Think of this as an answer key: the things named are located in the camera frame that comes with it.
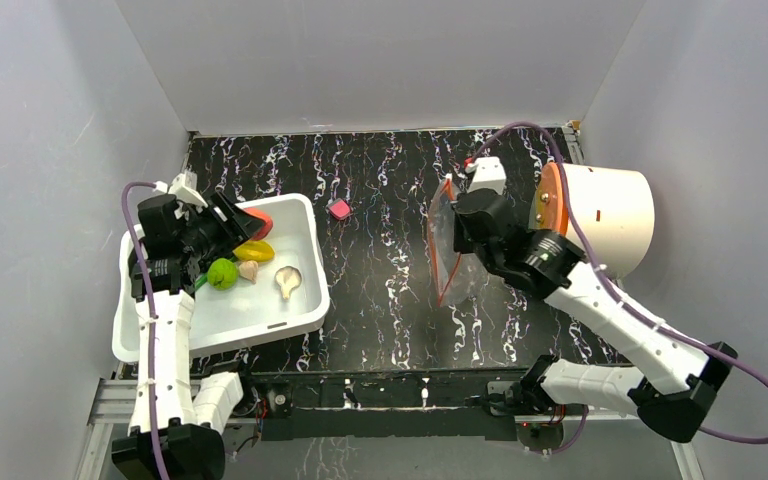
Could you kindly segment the red orange food toy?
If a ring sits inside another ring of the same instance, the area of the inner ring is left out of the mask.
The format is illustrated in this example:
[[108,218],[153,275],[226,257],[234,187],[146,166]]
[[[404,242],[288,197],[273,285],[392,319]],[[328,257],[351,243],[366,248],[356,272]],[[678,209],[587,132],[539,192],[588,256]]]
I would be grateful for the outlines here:
[[251,241],[264,240],[273,229],[274,222],[272,217],[257,208],[244,208],[243,212],[249,216],[252,216],[258,219],[262,223],[262,225],[259,227],[257,232],[250,237],[250,240]]

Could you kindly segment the clear orange zip bag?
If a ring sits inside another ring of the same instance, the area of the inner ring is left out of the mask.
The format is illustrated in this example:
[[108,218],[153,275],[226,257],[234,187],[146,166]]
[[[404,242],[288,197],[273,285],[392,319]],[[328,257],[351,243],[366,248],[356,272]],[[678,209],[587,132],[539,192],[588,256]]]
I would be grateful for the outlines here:
[[437,306],[457,305],[477,296],[489,279],[476,255],[461,254],[454,249],[453,204],[459,192],[452,175],[447,174],[427,208],[427,245]]

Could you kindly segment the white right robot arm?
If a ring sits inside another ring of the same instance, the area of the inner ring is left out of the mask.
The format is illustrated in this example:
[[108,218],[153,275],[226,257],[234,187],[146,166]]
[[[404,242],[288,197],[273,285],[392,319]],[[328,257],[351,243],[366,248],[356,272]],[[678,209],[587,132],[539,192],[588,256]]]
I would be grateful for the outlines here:
[[617,349],[628,367],[571,363],[543,355],[490,408],[512,415],[550,413],[581,404],[639,418],[655,433],[688,443],[700,430],[729,366],[704,349],[667,337],[633,317],[600,284],[584,251],[558,232],[530,229],[510,202],[491,189],[455,200],[454,247],[472,253],[492,275],[561,310]]

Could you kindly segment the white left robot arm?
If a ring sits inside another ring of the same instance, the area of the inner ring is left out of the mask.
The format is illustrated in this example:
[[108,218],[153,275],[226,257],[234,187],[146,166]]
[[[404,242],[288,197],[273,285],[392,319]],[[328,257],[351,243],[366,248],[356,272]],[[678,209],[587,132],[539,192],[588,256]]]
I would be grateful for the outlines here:
[[210,375],[197,392],[190,378],[190,332],[197,282],[218,260],[263,238],[271,218],[236,206],[222,193],[164,193],[124,211],[136,260],[129,272],[138,318],[138,380],[128,432],[111,444],[127,479],[220,479],[223,430],[246,416],[257,387],[233,370]]

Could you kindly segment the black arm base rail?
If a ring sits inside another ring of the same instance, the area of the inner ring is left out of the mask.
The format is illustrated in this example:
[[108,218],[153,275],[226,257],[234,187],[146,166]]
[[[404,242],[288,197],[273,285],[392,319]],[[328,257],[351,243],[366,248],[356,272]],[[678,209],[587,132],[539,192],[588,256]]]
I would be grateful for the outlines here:
[[513,441],[526,427],[573,425],[583,408],[516,407],[497,413],[496,402],[518,383],[523,367],[391,371],[261,372],[243,378],[246,397],[227,422],[238,442],[319,437],[472,436]]

